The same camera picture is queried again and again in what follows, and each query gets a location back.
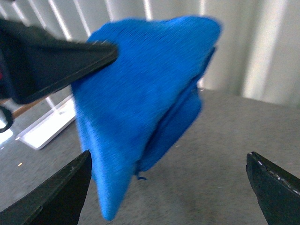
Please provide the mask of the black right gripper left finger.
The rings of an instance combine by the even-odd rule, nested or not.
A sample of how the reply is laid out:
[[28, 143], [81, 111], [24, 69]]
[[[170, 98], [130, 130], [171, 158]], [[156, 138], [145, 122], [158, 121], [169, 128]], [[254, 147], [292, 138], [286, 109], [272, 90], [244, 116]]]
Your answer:
[[87, 150], [0, 213], [2, 225], [76, 225], [91, 180]]

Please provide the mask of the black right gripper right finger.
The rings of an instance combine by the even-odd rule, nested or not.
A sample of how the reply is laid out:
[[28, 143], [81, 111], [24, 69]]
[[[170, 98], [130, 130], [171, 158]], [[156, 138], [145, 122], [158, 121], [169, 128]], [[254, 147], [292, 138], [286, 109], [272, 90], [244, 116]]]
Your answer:
[[300, 223], [300, 179], [262, 155], [247, 154], [247, 176], [269, 225]]

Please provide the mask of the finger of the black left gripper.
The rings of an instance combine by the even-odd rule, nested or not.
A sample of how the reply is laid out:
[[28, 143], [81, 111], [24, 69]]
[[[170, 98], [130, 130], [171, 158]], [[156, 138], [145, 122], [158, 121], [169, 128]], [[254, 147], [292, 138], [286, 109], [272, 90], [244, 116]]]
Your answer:
[[116, 45], [70, 42], [38, 26], [0, 21], [0, 98], [32, 103], [112, 64]]

